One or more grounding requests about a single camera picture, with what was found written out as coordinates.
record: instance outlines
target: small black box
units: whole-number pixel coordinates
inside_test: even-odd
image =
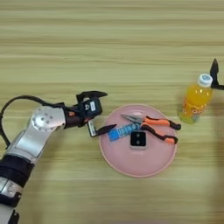
[[[132,131],[130,133],[130,146],[135,150],[145,149],[146,134],[144,131]]]

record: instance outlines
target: blue object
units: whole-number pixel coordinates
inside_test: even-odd
[[[133,122],[131,124],[122,126],[119,129],[112,129],[108,133],[108,138],[111,142],[113,142],[119,138],[128,136],[134,130],[140,130],[140,123]]]

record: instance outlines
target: black cable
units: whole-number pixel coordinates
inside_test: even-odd
[[[5,105],[3,106],[3,108],[0,112],[0,135],[2,136],[3,140],[5,141],[7,147],[10,146],[11,142],[10,142],[9,138],[5,135],[4,128],[3,128],[4,111],[15,100],[29,100],[29,101],[40,103],[42,106],[49,106],[49,107],[53,107],[53,108],[62,108],[64,110],[72,111],[77,114],[80,113],[80,111],[74,109],[74,107],[69,108],[62,104],[58,104],[58,103],[53,104],[53,103],[50,103],[47,101],[43,101],[42,99],[38,98],[37,96],[33,96],[33,95],[20,95],[20,96],[14,97],[5,103]]]

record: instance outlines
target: orange pliers handle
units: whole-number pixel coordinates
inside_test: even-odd
[[[175,123],[167,119],[156,119],[156,118],[151,118],[149,116],[146,116],[143,119],[143,122],[149,125],[161,125],[161,126],[171,127],[174,130],[181,130],[181,124]]]
[[[175,136],[161,135],[157,133],[147,122],[142,123],[141,130],[148,130],[152,135],[168,144],[176,144],[178,142],[178,139]]]

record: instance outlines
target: wooden table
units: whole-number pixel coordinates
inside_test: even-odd
[[[221,0],[2,0],[0,105],[16,95],[71,105],[76,94],[97,89],[108,92],[98,127],[127,103],[178,122],[186,87],[214,57],[224,71],[223,10]],[[183,124],[173,163],[154,178],[114,171],[87,128],[55,133],[17,208],[20,223],[223,223],[223,96],[215,91],[201,120]],[[36,107],[9,108],[10,139]]]

